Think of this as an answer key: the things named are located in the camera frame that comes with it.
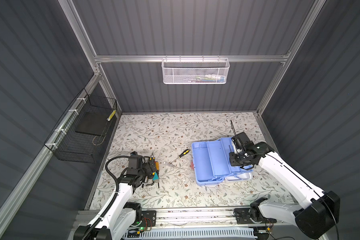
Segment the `clear handled screwdriver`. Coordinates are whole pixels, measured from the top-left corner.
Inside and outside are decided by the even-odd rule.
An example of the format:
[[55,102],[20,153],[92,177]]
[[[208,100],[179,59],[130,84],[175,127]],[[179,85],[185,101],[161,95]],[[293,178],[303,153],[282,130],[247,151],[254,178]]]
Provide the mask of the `clear handled screwdriver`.
[[172,168],[175,167],[175,165],[172,164],[172,163],[170,163],[170,162],[164,162],[164,165],[165,165],[165,166],[168,166],[168,167],[172,167]]

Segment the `white blue plastic toolbox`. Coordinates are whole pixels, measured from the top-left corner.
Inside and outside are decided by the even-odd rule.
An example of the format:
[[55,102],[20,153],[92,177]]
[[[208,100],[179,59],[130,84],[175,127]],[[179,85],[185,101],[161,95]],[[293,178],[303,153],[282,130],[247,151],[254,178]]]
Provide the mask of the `white blue plastic toolbox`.
[[231,138],[216,141],[193,142],[192,156],[198,186],[218,185],[226,182],[249,181],[252,170],[233,167],[230,153],[234,151]]

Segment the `yellow black screwdriver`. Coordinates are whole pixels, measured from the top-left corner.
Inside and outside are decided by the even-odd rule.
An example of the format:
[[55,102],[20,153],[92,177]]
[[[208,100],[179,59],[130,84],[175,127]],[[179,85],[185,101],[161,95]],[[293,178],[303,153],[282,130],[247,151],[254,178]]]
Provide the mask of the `yellow black screwdriver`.
[[190,149],[185,149],[181,154],[179,154],[172,162],[174,163],[176,160],[181,159],[182,157],[184,157],[185,155],[187,155],[190,152]]

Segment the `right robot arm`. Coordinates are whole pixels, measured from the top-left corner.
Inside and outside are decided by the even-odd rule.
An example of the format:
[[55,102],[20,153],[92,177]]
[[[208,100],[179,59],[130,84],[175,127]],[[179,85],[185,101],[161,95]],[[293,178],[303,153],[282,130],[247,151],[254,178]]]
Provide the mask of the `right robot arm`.
[[296,226],[312,240],[323,237],[334,228],[340,238],[341,199],[333,191],[326,192],[311,183],[266,142],[254,143],[244,132],[237,134],[234,125],[232,143],[234,150],[229,154],[233,167],[251,170],[258,166],[277,180],[294,199],[293,204],[282,204],[261,197],[250,204],[249,218],[255,224],[276,219]]

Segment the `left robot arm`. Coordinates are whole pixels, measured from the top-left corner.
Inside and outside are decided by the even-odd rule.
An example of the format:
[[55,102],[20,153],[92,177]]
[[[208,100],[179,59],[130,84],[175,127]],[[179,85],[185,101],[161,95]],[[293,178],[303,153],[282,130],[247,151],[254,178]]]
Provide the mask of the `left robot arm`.
[[[117,177],[109,164],[118,159],[127,159],[128,167]],[[136,237],[154,226],[151,217],[144,217],[142,206],[130,202],[136,189],[157,176],[154,156],[141,156],[137,152],[129,156],[116,156],[105,164],[105,170],[115,182],[115,188],[106,204],[85,226],[79,226],[74,240],[123,240],[124,236]]]

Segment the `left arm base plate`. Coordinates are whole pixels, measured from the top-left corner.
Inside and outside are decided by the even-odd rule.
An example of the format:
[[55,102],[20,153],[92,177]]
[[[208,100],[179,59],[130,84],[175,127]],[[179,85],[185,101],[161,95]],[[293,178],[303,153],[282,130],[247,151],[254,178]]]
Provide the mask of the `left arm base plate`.
[[141,212],[130,208],[123,209],[117,219],[119,227],[155,227],[157,211],[143,210]]

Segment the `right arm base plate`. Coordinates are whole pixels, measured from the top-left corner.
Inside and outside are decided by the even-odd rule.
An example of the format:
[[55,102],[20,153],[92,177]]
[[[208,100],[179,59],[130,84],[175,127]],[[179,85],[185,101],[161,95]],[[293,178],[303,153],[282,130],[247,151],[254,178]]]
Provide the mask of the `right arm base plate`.
[[235,208],[234,217],[237,224],[275,224],[276,219],[266,219],[264,217],[256,217],[255,214],[251,213],[251,208]]

